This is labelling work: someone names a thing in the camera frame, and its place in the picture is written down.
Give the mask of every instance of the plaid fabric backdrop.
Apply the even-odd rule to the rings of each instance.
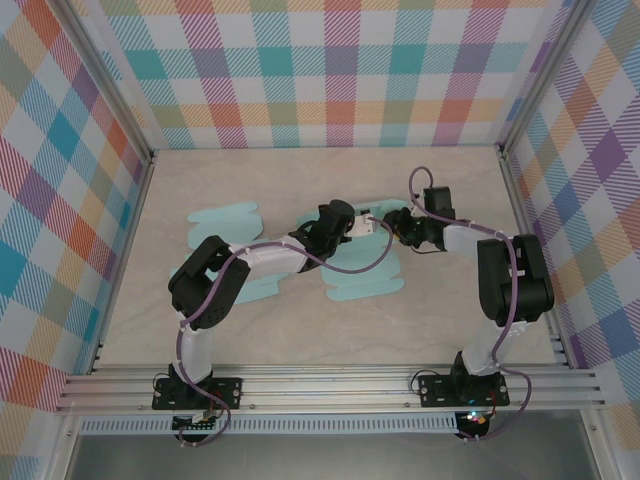
[[[143,163],[44,0],[0,2],[0,478],[32,478]]]
[[[640,467],[639,0],[600,0],[513,153],[580,366]]]
[[[531,68],[527,73],[527,77],[525,81],[522,83],[522,86],[520,87],[518,96],[516,97],[516,100],[513,102],[513,105],[511,106],[509,115],[507,115],[507,119],[504,122],[504,125],[502,126],[500,135],[498,136],[497,143],[503,144],[505,142],[507,135],[511,130],[511,127],[513,126],[513,121],[515,120],[518,113],[520,112],[520,107],[522,106],[522,102],[524,102],[525,98],[527,98],[527,95],[531,91],[531,88],[533,87],[536,79],[538,78],[538,74],[540,73],[542,66],[545,64],[545,62],[547,61],[547,57],[551,53],[551,47],[553,46],[553,44],[558,38],[558,35],[562,31],[562,27],[564,27],[565,21],[567,20],[569,12],[571,11],[571,7],[575,2],[576,0],[562,1],[562,7],[560,7],[560,10],[556,14],[556,17],[553,20],[553,25],[547,32],[547,36],[545,37],[544,42],[542,42],[542,47],[540,47],[540,50],[536,55],[536,59],[531,64]]]
[[[152,144],[242,148],[493,144],[554,2],[74,3]]]

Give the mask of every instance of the metal rail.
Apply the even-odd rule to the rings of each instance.
[[[104,315],[102,316],[102,319],[100,320],[100,323],[98,325],[98,334],[94,334],[93,339],[91,340],[90,349],[93,352],[93,356],[87,358],[87,361],[84,364],[84,372],[90,372],[93,368],[94,363],[97,361],[97,359],[100,358],[100,353],[102,351],[102,347],[104,346],[104,339],[107,337],[107,330],[109,329],[109,325],[111,324],[111,317],[113,316],[113,311],[116,308],[116,299],[118,298],[118,293],[120,292],[120,287],[122,286],[124,272],[127,267],[129,255],[131,254],[131,249],[133,248],[133,240],[136,236],[136,231],[138,230],[138,224],[140,223],[140,218],[142,216],[144,202],[147,199],[147,193],[149,193],[149,186],[151,185],[151,178],[153,177],[154,170],[155,163],[145,165],[144,167],[142,181],[140,183],[140,191],[138,193],[136,205],[133,209],[133,215],[131,216],[127,236],[122,248],[122,253],[120,254],[120,261],[116,266],[111,292],[109,293],[109,299],[107,300]]]
[[[407,413],[453,412],[459,407],[422,409],[408,382],[424,365],[398,366],[222,366],[217,376],[244,379],[240,412]],[[429,367],[448,373],[448,367]],[[604,407],[595,374],[558,365],[521,366],[533,381],[530,410],[580,410]],[[166,365],[102,367],[91,375],[69,378],[58,413],[63,415],[163,414],[151,409],[153,377]],[[507,376],[511,405],[517,410],[526,394],[524,380]],[[193,411],[166,411],[168,415]]]
[[[69,0],[48,0],[51,11],[56,16],[65,33],[78,51],[83,65],[106,99],[116,119],[127,134],[129,141],[140,158],[151,163],[153,149],[147,142],[129,105],[122,97],[115,80],[109,73],[100,52],[85,30],[82,21]]]
[[[533,233],[533,226],[531,225],[526,211],[524,209],[524,198],[522,192],[517,186],[517,180],[511,168],[511,163],[506,158],[504,152],[501,152],[499,148],[496,149],[496,155],[498,156],[498,163],[500,164],[500,170],[502,171],[502,177],[509,195],[511,207],[516,217],[516,223],[521,233]],[[571,343],[563,341],[569,338],[564,324],[559,318],[558,306],[556,305],[552,310],[542,315],[542,319],[546,320],[547,325],[552,332],[551,346],[556,355],[556,360],[560,363],[566,363],[571,367],[577,367],[578,361],[576,359],[575,352],[571,347]],[[564,360],[560,361],[559,355],[564,356]]]
[[[511,152],[518,140],[526,131],[536,109],[547,93],[547,89],[558,76],[560,68],[571,51],[571,47],[582,31],[582,27],[591,16],[591,12],[598,4],[598,0],[578,0],[571,7],[571,12],[560,31],[560,35],[553,44],[551,51],[540,69],[531,91],[525,98],[520,111],[511,126],[511,130],[504,142],[504,150]]]
[[[201,428],[199,433],[220,430]],[[397,414],[352,415],[245,415],[234,414],[225,435],[300,434],[349,435],[372,433],[457,433],[454,413],[404,412]],[[79,435],[170,435],[172,418],[168,415],[95,415],[82,417]]]

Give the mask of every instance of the light blue cloth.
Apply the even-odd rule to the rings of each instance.
[[[251,244],[267,241],[267,238],[254,241],[263,229],[260,215],[251,213],[257,208],[257,203],[249,202],[191,213],[187,220],[195,223],[195,226],[189,230],[187,236],[189,248],[195,250],[211,235],[218,235],[227,243]],[[177,268],[171,269],[171,276],[177,271]],[[208,270],[207,276],[214,281],[218,274]],[[286,273],[269,275],[245,283],[235,303],[247,303],[277,295],[280,293],[278,281],[286,276]]]
[[[401,200],[383,200],[363,203],[354,208],[356,215],[368,209],[374,217],[383,218],[388,212],[406,206],[407,203]],[[249,202],[191,213],[187,220],[195,226],[188,234],[189,247],[195,250],[205,238],[211,235],[218,235],[227,243],[251,244],[268,241],[267,238],[256,240],[263,230],[262,218],[252,213],[257,208],[258,204]],[[316,210],[298,218],[297,225],[317,219],[318,211]],[[387,231],[377,226],[373,234],[354,238],[351,242],[340,245],[328,263],[349,270],[365,267],[382,255],[388,239]],[[177,268],[172,269],[171,275],[173,276],[177,270]],[[327,296],[337,302],[393,293],[404,286],[404,279],[394,278],[400,273],[400,261],[395,252],[389,252],[378,266],[365,273],[357,275],[337,273],[325,267],[321,267],[320,271],[325,283],[337,287],[327,290]],[[208,271],[207,275],[212,281],[218,276],[211,271]],[[235,303],[252,302],[277,295],[280,292],[278,281],[286,276],[287,274],[283,273],[247,282]]]

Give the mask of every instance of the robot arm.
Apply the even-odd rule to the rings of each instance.
[[[439,218],[456,219],[449,187],[426,188],[416,201],[423,202],[424,209]],[[542,313],[551,310],[554,303],[538,237],[525,234],[510,239],[517,259],[517,265],[511,265],[503,240],[468,226],[451,225],[425,216],[415,206],[412,210],[403,208],[390,212],[384,220],[404,245],[418,248],[426,241],[440,250],[465,255],[478,265],[479,300],[485,318],[472,342],[458,353],[447,381],[435,380],[430,385],[435,391],[431,391],[429,398],[441,401],[449,397],[459,404],[482,406],[487,401],[492,402],[491,396],[495,395],[498,404],[508,405],[499,366],[515,340]],[[507,328],[514,275],[518,284],[516,315],[500,348],[494,352],[498,339]]]
[[[207,270],[219,271],[232,254],[244,251],[229,264],[206,308],[182,331],[182,367],[188,378],[204,387],[204,390],[208,390],[212,376],[212,327],[228,315],[246,282],[278,273],[306,272],[318,264],[301,252],[325,261],[335,253],[340,243],[373,232],[374,224],[369,215],[356,216],[353,207],[341,200],[320,205],[318,210],[318,220],[308,222],[298,230],[270,242],[273,246],[251,248],[249,245],[227,244],[218,236],[208,237],[171,278],[169,291],[173,307],[189,317],[203,305],[213,286]],[[297,247],[298,251],[282,248],[282,244]],[[169,376],[176,385],[174,390],[182,390],[182,393],[174,393],[184,403],[192,396],[192,392],[186,386],[186,378],[176,361],[170,366]]]
[[[456,218],[448,187],[430,187],[420,197],[428,212],[441,218]],[[408,208],[394,210],[385,215],[384,221],[403,245],[417,248],[426,241],[440,250],[459,253],[477,261],[480,304],[486,318],[472,343],[456,357],[449,376],[451,382],[443,395],[452,396],[458,404],[482,405],[491,392],[501,391],[500,387],[504,385],[504,378],[493,361],[492,350],[506,325],[512,275],[518,275],[517,316],[500,348],[498,362],[527,326],[553,306],[551,282],[537,237],[520,235],[512,239],[518,255],[518,265],[514,268],[510,265],[505,242],[491,235],[422,216],[416,208],[413,211]],[[311,270],[318,264],[301,251],[324,261],[351,236],[366,235],[372,231],[373,222],[366,212],[356,217],[349,204],[333,200],[319,207],[317,221],[309,222],[274,242],[292,245],[300,251],[280,245],[251,249],[246,245],[228,245],[219,237],[207,238],[169,283],[173,306],[185,317],[193,315],[209,294],[212,282],[206,275],[207,269],[218,271],[234,253],[245,249],[246,252],[229,264],[207,307],[183,330],[180,345],[182,367],[189,379],[203,390],[212,391],[212,327],[227,316],[246,281],[276,273]],[[177,367],[174,362],[169,369],[173,384],[171,395],[180,400],[182,409],[200,408],[202,396],[189,387]],[[506,390],[503,393],[503,402],[499,404],[508,404]]]

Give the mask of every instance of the purple cable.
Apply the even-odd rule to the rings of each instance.
[[[391,227],[389,227],[389,225],[387,225],[385,222],[383,222],[382,220],[379,220],[377,218],[371,217],[371,220],[373,220],[376,223],[379,223],[382,227],[384,227],[384,229],[387,232],[389,232],[389,242],[387,243],[387,246],[385,247],[384,252],[382,252],[382,255],[380,255],[380,257],[378,257],[378,259],[375,262],[373,262],[370,265],[367,265],[366,267],[357,268],[355,270],[346,270],[344,268],[334,267],[333,265],[329,265],[328,263],[324,262],[323,260],[320,260],[318,257],[316,257],[315,255],[312,255],[311,253],[303,250],[302,248],[298,248],[295,245],[289,245],[287,243],[282,243],[282,242],[264,242],[264,243],[258,243],[256,245],[251,245],[250,247],[247,247],[247,248],[249,250],[255,250],[257,248],[265,248],[265,247],[288,248],[289,250],[293,250],[294,252],[298,252],[298,253],[310,258],[311,260],[316,262],[318,265],[321,265],[321,266],[323,266],[325,268],[328,268],[329,270],[333,270],[334,272],[346,273],[346,274],[364,273],[364,272],[368,272],[369,270],[372,270],[373,268],[377,267],[380,264],[380,262],[382,262],[382,260],[384,260],[384,258],[387,256],[387,254],[391,250],[391,246],[393,245],[393,231],[391,230]],[[216,294],[216,291],[218,290],[218,286],[220,285],[220,280],[222,279],[224,274],[227,272],[227,269],[229,268],[229,265],[231,265],[231,262],[233,262],[236,258],[238,258],[240,255],[242,255],[245,252],[246,252],[246,249],[238,250],[237,252],[232,253],[229,258],[227,258],[227,260],[222,265],[222,268],[220,269],[220,272],[218,273],[218,276],[216,277],[216,280],[213,282],[213,285],[211,286],[211,291],[209,292],[209,294],[205,298],[204,302],[202,302],[202,305],[200,305],[200,307],[193,313],[193,315],[190,315],[188,318],[185,318],[184,320],[180,321],[180,330],[178,332],[178,338],[176,339],[176,359],[177,359],[177,363],[178,363],[178,369],[180,370],[180,374],[181,374],[182,378],[196,392],[198,392],[200,395],[204,395],[205,397],[209,398],[213,402],[217,403],[227,413],[227,419],[224,422],[224,425],[222,426],[222,428],[218,432],[207,436],[204,440],[202,440],[200,442],[197,442],[197,443],[196,442],[192,442],[192,443],[186,442],[184,440],[184,438],[182,437],[182,432],[184,431],[184,427],[179,429],[178,430],[178,438],[179,438],[179,440],[180,440],[180,442],[182,443],[183,446],[184,445],[189,445],[191,447],[196,448],[196,447],[199,447],[201,445],[205,445],[207,443],[211,443],[214,440],[216,440],[217,438],[219,438],[224,433],[224,431],[227,428],[229,428],[229,425],[231,424],[231,409],[229,408],[229,405],[227,405],[222,399],[220,399],[220,398],[216,397],[215,395],[212,395],[211,393],[209,393],[209,392],[201,389],[200,387],[198,387],[198,385],[196,385],[195,382],[193,380],[191,380],[191,378],[189,378],[189,376],[187,375],[187,371],[184,368],[184,365],[182,364],[182,337],[184,336],[183,329],[185,329],[191,322],[193,322],[196,318],[198,318],[200,315],[202,315],[202,312],[204,312],[206,310],[206,308],[209,306],[209,304],[211,303],[211,300],[213,299],[214,295]]]
[[[419,171],[427,172],[427,174],[429,175],[429,179],[430,179],[429,187],[433,187],[433,174],[431,173],[431,170],[429,170],[427,167],[420,166],[420,167],[416,167],[411,172],[411,175],[409,175],[409,195],[410,195],[411,201],[416,207],[418,207],[418,209],[422,213],[424,213],[427,217],[433,218],[434,220],[439,220],[441,222],[445,222],[450,225],[458,225],[462,227],[472,228],[474,230],[478,230],[480,232],[498,237],[499,239],[503,240],[507,245],[507,250],[509,251],[509,259],[511,261],[511,265],[514,265],[514,266],[517,265],[518,260],[516,257],[516,252],[513,248],[513,244],[511,243],[511,239],[504,233],[493,230],[488,227],[483,227],[482,225],[478,225],[473,222],[463,222],[460,220],[452,220],[450,218],[441,217],[439,215],[435,215],[427,211],[422,205],[420,205],[420,202],[418,202],[416,194],[413,190],[413,177],[415,177],[416,173],[418,173]],[[511,325],[513,324],[513,321],[516,317],[517,299],[518,299],[518,276],[512,275],[511,276],[511,305],[509,306],[509,315],[507,316],[507,323],[505,324],[504,329],[502,330],[502,334],[500,334],[500,336],[498,337],[498,340],[496,341],[496,344],[493,346],[493,349],[491,350],[491,358],[493,359],[498,369],[500,369],[502,372],[508,373],[509,375],[519,375],[522,378],[524,378],[525,381],[527,382],[527,394],[525,395],[524,401],[522,402],[522,405],[520,409],[516,412],[516,414],[507,423],[503,424],[498,430],[491,432],[490,434],[482,437],[481,438],[482,440],[489,440],[491,438],[494,438],[500,435],[501,433],[503,433],[509,427],[511,427],[516,422],[516,420],[520,418],[524,410],[527,408],[527,405],[529,405],[529,400],[531,400],[531,390],[533,388],[533,385],[531,383],[531,378],[524,372],[518,372],[516,370],[511,370],[509,368],[503,367],[500,364],[500,362],[498,362],[498,357],[497,357],[498,349],[504,342],[505,338],[507,338],[507,335],[509,335],[509,330],[511,329]],[[460,433],[466,438],[472,438],[472,439],[475,438],[463,432],[460,432]]]

